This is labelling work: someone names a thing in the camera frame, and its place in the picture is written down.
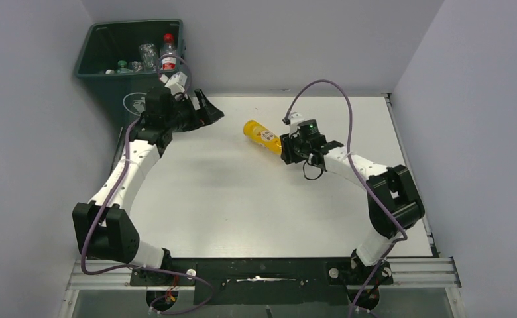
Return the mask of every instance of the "red bottle cap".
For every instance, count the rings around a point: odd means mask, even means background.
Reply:
[[[163,39],[165,40],[165,43],[173,43],[174,42],[174,37],[170,33],[165,34],[165,36],[163,36]]]

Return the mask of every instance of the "yellow bottle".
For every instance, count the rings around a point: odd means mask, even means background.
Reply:
[[[243,134],[275,154],[282,153],[280,138],[256,121],[247,121],[243,126]]]

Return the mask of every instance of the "dark green bin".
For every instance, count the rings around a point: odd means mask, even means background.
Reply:
[[[184,58],[180,19],[97,23],[89,29],[74,73],[114,123],[124,125],[129,118],[122,106],[124,96],[133,92],[145,93],[161,82],[155,71],[122,74],[101,74],[100,71],[115,70],[119,60],[141,61],[139,46],[153,43],[160,50],[166,33],[173,34],[177,55]],[[177,61],[176,67],[164,74],[171,76],[179,69],[180,61]]]

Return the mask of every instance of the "white wall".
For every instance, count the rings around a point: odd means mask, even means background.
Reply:
[[[319,78],[352,93],[391,92],[442,2],[84,0],[95,22],[182,19],[187,61],[206,92],[290,95]]]
[[[0,1],[0,317],[55,316],[72,209],[109,171],[109,125],[72,83],[90,24],[79,0]]]
[[[468,317],[517,317],[517,1],[445,0],[392,104]]]

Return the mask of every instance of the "bottle label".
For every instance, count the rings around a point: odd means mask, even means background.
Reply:
[[[271,133],[270,131],[262,131],[260,133],[260,137],[263,141],[271,141],[272,139],[276,138],[276,135]]]
[[[176,66],[176,58],[164,58],[161,63],[161,70],[173,70]]]

